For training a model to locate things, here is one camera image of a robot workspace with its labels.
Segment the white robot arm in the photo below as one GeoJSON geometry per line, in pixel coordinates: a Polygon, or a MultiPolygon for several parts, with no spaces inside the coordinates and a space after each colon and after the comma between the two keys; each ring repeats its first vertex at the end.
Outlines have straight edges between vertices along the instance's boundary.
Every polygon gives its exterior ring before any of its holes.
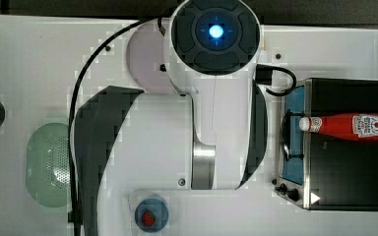
{"type": "Polygon", "coordinates": [[[124,85],[72,104],[74,236],[177,236],[175,194],[236,190],[265,156],[254,12],[243,0],[183,0],[157,20],[159,39],[147,27],[120,33],[129,47],[160,51],[162,80],[143,82],[125,54],[124,85]]]}

